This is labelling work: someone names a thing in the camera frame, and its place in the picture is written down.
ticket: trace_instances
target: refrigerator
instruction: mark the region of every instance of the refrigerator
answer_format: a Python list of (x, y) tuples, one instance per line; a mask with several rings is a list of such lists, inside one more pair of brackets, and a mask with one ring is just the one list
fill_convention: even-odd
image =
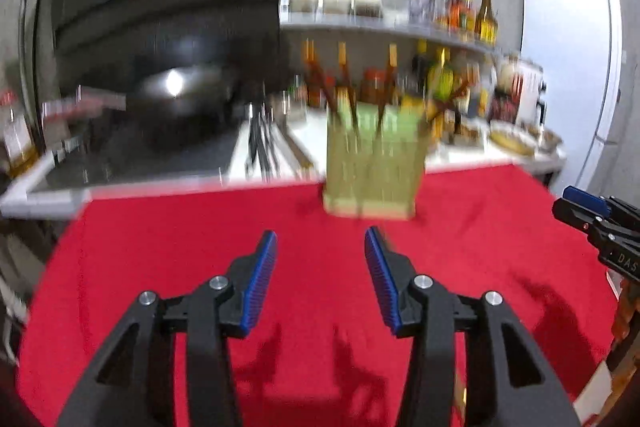
[(620, 0), (524, 0), (523, 58), (543, 68), (546, 126), (564, 140), (567, 162), (550, 186), (599, 193), (618, 153)]

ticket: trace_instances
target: yellow container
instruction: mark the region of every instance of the yellow container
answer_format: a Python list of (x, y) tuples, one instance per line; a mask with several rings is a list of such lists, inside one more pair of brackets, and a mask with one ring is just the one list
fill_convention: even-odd
[(343, 217), (413, 217), (424, 159), (435, 146), (431, 136), (417, 133), (420, 113), (398, 114), (387, 106), (381, 136), (376, 136), (375, 105), (358, 104), (358, 135), (344, 104), (340, 117), (343, 124), (330, 117), (327, 127), (325, 211)]

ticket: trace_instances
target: glass jar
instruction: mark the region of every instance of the glass jar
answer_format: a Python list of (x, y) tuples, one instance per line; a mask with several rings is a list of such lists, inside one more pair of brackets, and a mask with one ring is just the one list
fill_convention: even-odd
[(382, 0), (353, 0), (353, 12), (360, 17), (380, 17)]
[(409, 22), (409, 0), (382, 0), (382, 16), (385, 21)]
[(351, 12), (351, 0), (322, 0), (322, 11), (330, 14), (347, 15)]

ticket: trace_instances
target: chopsticks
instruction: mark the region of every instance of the chopsticks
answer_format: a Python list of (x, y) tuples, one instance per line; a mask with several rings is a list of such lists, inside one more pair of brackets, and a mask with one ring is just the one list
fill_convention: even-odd
[(389, 44), (389, 62), (386, 67), (385, 87), (382, 96), (378, 99), (378, 124), (376, 126), (376, 138), (382, 134), (382, 124), (385, 117), (386, 104), (391, 103), (391, 97), (396, 87), (394, 79), (398, 68), (398, 47)]
[(353, 130), (356, 136), (358, 133), (358, 109), (356, 106), (356, 93), (351, 82), (349, 75), (349, 67), (347, 65), (347, 45), (344, 42), (338, 43), (338, 65), (342, 71), (342, 81), (347, 88), (347, 95), (349, 97), (349, 107), (351, 109), (351, 122), (353, 123)]
[(340, 118), (340, 114), (338, 113), (338, 102), (335, 99), (335, 94), (326, 85), (326, 81), (324, 79), (324, 71), (322, 71), (322, 68), (316, 61), (316, 51), (314, 49), (313, 41), (309, 41), (309, 39), (305, 41), (303, 53), (303, 61), (309, 67), (309, 75), (306, 81), (310, 85), (319, 87), (319, 89), (322, 90), (326, 99), (326, 103), (329, 106), (329, 110), (331, 110), (331, 113), (332, 115), (334, 115), (334, 118), (338, 122), (338, 124), (342, 124), (342, 118)]

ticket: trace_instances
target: kitchen counter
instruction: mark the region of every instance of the kitchen counter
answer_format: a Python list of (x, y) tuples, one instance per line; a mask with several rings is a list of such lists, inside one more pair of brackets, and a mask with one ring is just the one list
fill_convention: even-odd
[[(306, 122), (290, 128), (291, 134), (306, 150), (316, 169), (311, 180), (324, 177), (326, 171), (326, 115), (309, 112)], [(248, 154), (248, 122), (241, 125), (230, 166), (227, 172), (200, 174), (176, 174), (175, 177), (148, 182), (124, 183), (104, 187), (73, 188), (64, 190), (34, 190), (51, 169), (55, 167), (53, 153), (46, 154), (26, 174), (20, 176), (0, 198), (0, 212), (4, 217), (25, 219), (72, 219), (84, 204), (93, 199), (126, 198), (145, 195), (182, 194), (210, 190), (229, 190), (263, 184), (260, 169), (245, 175), (244, 162)], [(296, 179), (292, 169), (280, 152), (276, 153), (280, 175), (270, 184), (306, 182)], [(454, 171), (493, 165), (518, 164), (533, 175), (560, 171), (566, 162), (564, 151), (554, 155), (536, 154), (524, 158), (505, 152), (490, 141), (482, 150), (463, 150), (440, 145), (425, 162), (427, 172)]]

